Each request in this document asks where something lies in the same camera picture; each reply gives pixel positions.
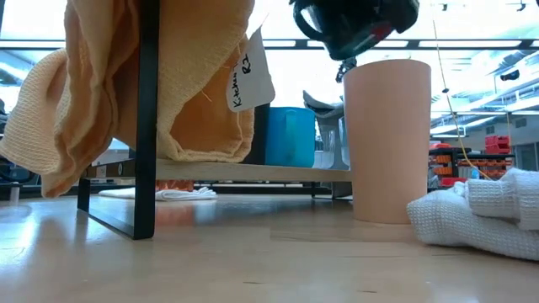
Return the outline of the rack with orange bins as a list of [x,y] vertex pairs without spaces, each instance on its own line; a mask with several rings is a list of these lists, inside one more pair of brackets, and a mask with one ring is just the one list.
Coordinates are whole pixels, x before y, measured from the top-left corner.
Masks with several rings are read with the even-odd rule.
[[446,143],[433,144],[429,150],[428,188],[450,188],[456,182],[464,183],[468,179],[497,180],[503,177],[514,163],[515,155],[511,151],[487,153]]

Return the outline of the grey cloth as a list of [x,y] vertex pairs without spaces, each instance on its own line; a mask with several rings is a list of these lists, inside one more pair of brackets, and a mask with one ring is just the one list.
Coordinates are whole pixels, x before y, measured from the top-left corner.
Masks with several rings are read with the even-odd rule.
[[336,152],[335,152],[335,164],[330,169],[337,170],[347,170],[350,167],[345,165],[342,162],[341,150],[340,150],[340,139],[339,139],[339,119],[344,117],[344,103],[340,101],[335,104],[327,104],[322,101],[316,100],[311,94],[307,91],[303,92],[304,105],[307,109],[310,109],[315,114],[316,121],[316,134],[318,133],[318,128],[323,125],[335,126],[337,131],[336,139]]

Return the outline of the black distant machine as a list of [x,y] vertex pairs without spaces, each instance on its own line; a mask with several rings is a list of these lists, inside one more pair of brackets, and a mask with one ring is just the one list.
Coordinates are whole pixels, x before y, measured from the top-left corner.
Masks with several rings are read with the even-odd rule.
[[335,81],[337,83],[341,83],[344,79],[344,75],[356,67],[357,67],[357,60],[354,56],[341,61]]

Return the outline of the white folded cloth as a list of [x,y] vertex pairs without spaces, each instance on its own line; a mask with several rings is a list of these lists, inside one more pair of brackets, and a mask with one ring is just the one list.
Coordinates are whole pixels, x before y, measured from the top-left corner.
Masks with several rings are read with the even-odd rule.
[[[118,199],[134,199],[136,197],[136,189],[134,187],[126,189],[106,189],[99,191],[99,195]],[[195,189],[193,191],[164,189],[155,192],[156,201],[213,200],[217,198],[217,193],[207,187]]]

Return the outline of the large dark mug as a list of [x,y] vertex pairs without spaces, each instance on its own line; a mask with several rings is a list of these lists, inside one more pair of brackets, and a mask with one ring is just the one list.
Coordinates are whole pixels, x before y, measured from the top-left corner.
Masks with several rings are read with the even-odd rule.
[[343,61],[368,51],[393,31],[395,0],[290,0],[293,19],[309,39]]

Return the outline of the white handwritten paper tag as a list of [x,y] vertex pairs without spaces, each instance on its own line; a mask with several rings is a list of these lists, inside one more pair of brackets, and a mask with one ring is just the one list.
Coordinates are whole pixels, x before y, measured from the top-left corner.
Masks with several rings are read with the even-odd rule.
[[275,88],[268,68],[261,28],[250,36],[232,67],[227,84],[227,105],[235,113],[271,103]]

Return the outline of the wooden shelf black frame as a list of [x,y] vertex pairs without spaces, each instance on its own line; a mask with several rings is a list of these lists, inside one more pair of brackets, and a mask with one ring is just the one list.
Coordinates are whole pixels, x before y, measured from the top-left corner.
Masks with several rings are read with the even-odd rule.
[[[160,2],[140,0],[140,52],[136,117],[136,157],[89,167],[78,184],[77,208],[133,240],[153,237],[155,231],[155,181],[158,179],[349,182],[349,170],[279,167],[226,162],[175,162],[157,155],[158,42]],[[91,181],[97,178],[133,178],[136,181],[133,221],[125,223],[90,209]]]

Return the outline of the black table frame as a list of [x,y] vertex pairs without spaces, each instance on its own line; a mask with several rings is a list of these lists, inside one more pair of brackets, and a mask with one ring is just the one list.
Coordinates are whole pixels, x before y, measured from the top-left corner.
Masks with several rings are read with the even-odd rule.
[[[209,188],[217,194],[299,194],[299,195],[332,195],[332,190],[324,187],[302,187],[301,184],[240,184],[240,183],[214,183]],[[42,197],[41,186],[33,184],[20,185],[20,199],[38,199]],[[111,183],[91,183],[90,194],[98,194],[107,189],[128,189],[135,185],[119,185]],[[77,196],[78,186],[70,188],[65,196]],[[7,183],[0,184],[0,201],[8,201],[11,196],[11,186]]]

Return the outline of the peach plastic cup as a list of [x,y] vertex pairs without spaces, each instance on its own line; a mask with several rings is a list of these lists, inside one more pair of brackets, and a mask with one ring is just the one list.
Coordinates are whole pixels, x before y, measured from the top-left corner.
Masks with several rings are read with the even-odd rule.
[[344,119],[354,216],[407,224],[407,205],[427,192],[431,68],[395,59],[344,75]]

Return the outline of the yellow waffle cloth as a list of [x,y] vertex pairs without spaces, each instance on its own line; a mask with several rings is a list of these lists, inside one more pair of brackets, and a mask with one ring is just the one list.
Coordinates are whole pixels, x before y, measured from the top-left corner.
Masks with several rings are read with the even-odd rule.
[[[254,0],[150,0],[160,7],[157,154],[177,162],[241,162],[254,112],[227,106]],[[112,140],[136,144],[141,0],[68,0],[66,45],[24,80],[0,155],[66,193]]]

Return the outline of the blue mug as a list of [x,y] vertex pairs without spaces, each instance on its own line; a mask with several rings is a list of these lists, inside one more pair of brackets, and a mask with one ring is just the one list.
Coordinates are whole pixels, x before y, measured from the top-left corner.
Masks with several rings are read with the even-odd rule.
[[265,165],[311,168],[315,158],[315,114],[297,107],[269,109]]

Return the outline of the white checked waffle cloth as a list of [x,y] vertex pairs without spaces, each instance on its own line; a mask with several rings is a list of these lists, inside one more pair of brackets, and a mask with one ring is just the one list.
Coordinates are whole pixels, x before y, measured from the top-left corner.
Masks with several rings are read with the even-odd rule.
[[457,182],[410,202],[407,213],[425,244],[539,261],[539,172],[511,168],[498,180]]

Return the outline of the red plastic crate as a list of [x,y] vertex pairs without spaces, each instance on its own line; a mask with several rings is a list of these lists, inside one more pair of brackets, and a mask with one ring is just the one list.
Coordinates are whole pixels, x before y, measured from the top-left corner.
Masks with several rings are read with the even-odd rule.
[[487,154],[510,154],[509,136],[486,136],[484,140],[485,152]]

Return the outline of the translucent orange ribbed cup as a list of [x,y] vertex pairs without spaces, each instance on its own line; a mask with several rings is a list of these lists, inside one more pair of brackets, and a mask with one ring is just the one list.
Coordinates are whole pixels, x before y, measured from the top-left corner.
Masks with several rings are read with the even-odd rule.
[[192,180],[157,180],[155,189],[161,190],[180,190],[191,192],[194,190],[195,182]]

